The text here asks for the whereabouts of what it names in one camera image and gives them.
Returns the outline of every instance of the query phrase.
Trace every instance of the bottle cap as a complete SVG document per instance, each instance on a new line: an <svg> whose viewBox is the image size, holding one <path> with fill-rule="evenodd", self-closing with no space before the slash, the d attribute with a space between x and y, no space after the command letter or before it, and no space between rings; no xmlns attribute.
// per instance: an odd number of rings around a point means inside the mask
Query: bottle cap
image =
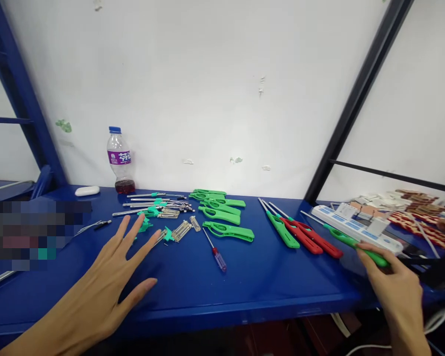
<svg viewBox="0 0 445 356"><path fill-rule="evenodd" d="M117 126L109 126L109 132L111 134L121 134L120 127Z"/></svg>

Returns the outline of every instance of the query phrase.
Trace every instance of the white power strip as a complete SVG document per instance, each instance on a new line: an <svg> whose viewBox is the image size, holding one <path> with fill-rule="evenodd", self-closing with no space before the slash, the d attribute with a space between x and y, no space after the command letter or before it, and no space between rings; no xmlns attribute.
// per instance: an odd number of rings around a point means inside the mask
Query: white power strip
<svg viewBox="0 0 445 356"><path fill-rule="evenodd" d="M330 209L324 205L315 206L311 210L311 213L317 218L323 220L328 225L337 228L355 240L369 242L383 249L390 250L394 255L400 254L403 250L403 246L400 242L395 241L384 234L379 236L373 235L367 231L367 227L363 224L354 219L344 219L341 216L336 215L333 209Z"/></svg>

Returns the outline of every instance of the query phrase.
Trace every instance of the plastic bottle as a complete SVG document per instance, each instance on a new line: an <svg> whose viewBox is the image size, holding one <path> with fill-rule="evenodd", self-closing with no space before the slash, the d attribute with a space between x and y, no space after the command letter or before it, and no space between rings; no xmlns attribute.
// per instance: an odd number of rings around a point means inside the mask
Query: plastic bottle
<svg viewBox="0 0 445 356"><path fill-rule="evenodd" d="M120 127L109 126L110 138L107 141L107 155L110 167L114 171L115 190L119 194L129 194L135 191L135 182L130 175L132 160L130 149L122 138Z"/></svg>

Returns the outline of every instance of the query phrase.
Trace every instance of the white wall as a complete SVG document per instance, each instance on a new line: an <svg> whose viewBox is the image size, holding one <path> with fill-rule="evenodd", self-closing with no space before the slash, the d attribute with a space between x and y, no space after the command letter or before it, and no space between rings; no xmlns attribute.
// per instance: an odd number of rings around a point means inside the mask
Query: white wall
<svg viewBox="0 0 445 356"><path fill-rule="evenodd" d="M0 117L16 117L1 82ZM36 180L39 174L20 126L0 124L0 180Z"/></svg>
<svg viewBox="0 0 445 356"><path fill-rule="evenodd" d="M113 125L133 149L141 188L291 198L303 197L388 6L103 0L96 12L92 0L2 4L70 183L113 186L105 152ZM54 124L60 119L72 133ZM236 156L243 162L233 165Z"/></svg>
<svg viewBox="0 0 445 356"><path fill-rule="evenodd" d="M338 159L445 184L445 0L415 0ZM445 198L335 166L320 199L395 188Z"/></svg>

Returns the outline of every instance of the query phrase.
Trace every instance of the red liquid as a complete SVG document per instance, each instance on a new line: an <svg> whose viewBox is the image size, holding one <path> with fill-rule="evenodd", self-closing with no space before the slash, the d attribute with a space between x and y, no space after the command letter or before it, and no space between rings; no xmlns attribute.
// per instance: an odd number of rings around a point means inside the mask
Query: red liquid
<svg viewBox="0 0 445 356"><path fill-rule="evenodd" d="M131 179L115 182L115 190L119 194L129 194L135 192L135 182Z"/></svg>

